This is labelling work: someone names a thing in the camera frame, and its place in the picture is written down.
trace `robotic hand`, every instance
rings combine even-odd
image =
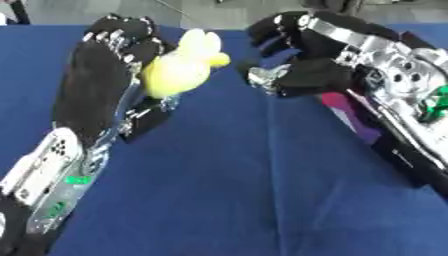
[[[149,18],[109,15],[85,32],[53,106],[53,130],[0,182],[1,256],[45,255],[116,138],[130,142],[159,125],[181,92],[203,83],[211,66],[227,64],[216,34],[187,34],[180,53]],[[197,56],[189,46],[210,50]],[[189,72],[183,79],[171,74],[181,66]]]
[[[280,13],[248,33],[263,57],[300,50],[271,70],[242,65],[249,84],[278,97],[348,95],[363,107],[358,114],[386,133],[382,155],[448,195],[446,50],[409,32],[322,11]]]

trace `blue tablecloth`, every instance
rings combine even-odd
[[[448,46],[447,25],[396,27]],[[1,28],[2,171],[49,131],[82,30]],[[242,32],[221,36],[234,63],[254,56]],[[448,208],[430,188],[411,188],[313,97],[266,97],[231,66],[163,126],[117,143],[51,255],[446,256],[447,240]]]

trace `yellow rubber toy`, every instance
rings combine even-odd
[[[216,33],[202,29],[187,31],[179,47],[157,57],[143,70],[149,96],[161,99],[197,88],[210,77],[211,68],[230,63],[221,52],[222,41]]]

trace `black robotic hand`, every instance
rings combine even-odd
[[[351,51],[359,53],[360,49],[354,49],[353,45],[363,43],[371,35],[392,42],[401,41],[411,48],[432,48],[411,33],[399,35],[359,18],[326,11],[275,14],[252,25],[247,31],[252,44],[260,49],[264,58],[290,48],[300,50],[285,65],[270,72],[255,69],[247,77],[254,65],[241,67],[246,79],[253,78],[256,85],[280,97],[343,92],[356,85],[354,80],[359,77],[358,71],[365,70],[359,69],[361,65],[351,65],[354,61]]]
[[[85,148],[100,134],[115,135],[142,95],[143,68],[172,49],[147,17],[100,19],[71,55],[53,106],[55,126],[72,129]]]

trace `cable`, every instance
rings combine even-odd
[[[192,17],[191,15],[189,15],[188,13],[185,13],[184,11],[177,9],[176,7],[170,5],[169,3],[167,3],[167,2],[165,2],[165,1],[163,1],[163,0],[154,0],[154,1],[156,1],[156,2],[158,2],[159,4],[161,4],[161,5],[165,6],[165,7],[167,7],[168,9],[171,9],[171,10],[177,12],[177,13],[180,13],[181,15],[185,16],[185,17],[188,18],[189,20],[193,21],[193,23],[196,23],[197,25],[201,26],[201,27],[204,28],[204,29],[211,29],[210,27],[208,27],[207,25],[205,25],[204,22],[202,22],[202,21],[200,21],[200,20],[198,20],[198,19],[196,19],[196,18],[193,18],[193,17]]]
[[[385,4],[375,4],[375,3],[365,3],[365,6],[421,6],[421,5],[426,5],[429,3],[434,3],[434,0],[426,0],[426,1],[422,1],[422,0],[416,0],[415,3],[410,3],[410,2],[398,2],[398,3],[385,3]]]

